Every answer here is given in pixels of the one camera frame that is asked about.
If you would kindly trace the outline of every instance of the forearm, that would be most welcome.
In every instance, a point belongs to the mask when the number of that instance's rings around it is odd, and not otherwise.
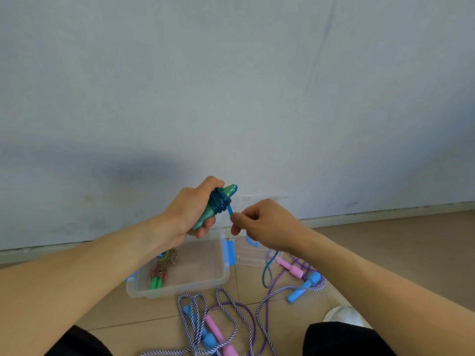
[[[164,216],[0,271],[0,347],[44,355],[100,299],[162,250]]]
[[[475,314],[309,230],[296,254],[316,267],[398,355],[473,355]]]

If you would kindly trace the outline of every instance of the white shoe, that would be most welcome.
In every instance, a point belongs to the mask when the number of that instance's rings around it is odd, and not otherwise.
[[[339,321],[350,325],[363,327],[363,320],[351,306],[338,306],[328,311],[324,317],[324,322]]]

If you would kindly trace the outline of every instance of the plastic storage box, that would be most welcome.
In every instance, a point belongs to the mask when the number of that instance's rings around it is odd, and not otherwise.
[[[218,287],[229,278],[229,267],[235,263],[264,266],[265,258],[273,252],[259,245],[252,246],[246,238],[237,236],[226,240],[224,231],[211,230],[198,240],[187,236],[176,248],[178,261],[167,267],[167,281],[160,289],[150,290],[150,270],[155,259],[150,260],[127,279],[127,293],[130,297],[156,298],[195,292]]]

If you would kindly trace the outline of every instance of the white wall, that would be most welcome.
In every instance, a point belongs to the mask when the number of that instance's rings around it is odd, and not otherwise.
[[[209,174],[299,218],[474,200],[474,12],[2,0],[0,249],[93,239]]]

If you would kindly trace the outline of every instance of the left hand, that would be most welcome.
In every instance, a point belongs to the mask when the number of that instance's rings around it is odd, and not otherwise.
[[[197,188],[185,187],[165,210],[172,224],[173,232],[170,248],[178,247],[185,239],[186,234],[200,239],[208,233],[216,222],[216,217],[205,220],[203,227],[193,231],[191,228],[200,218],[208,204],[210,193],[217,187],[223,187],[224,181],[208,176]]]

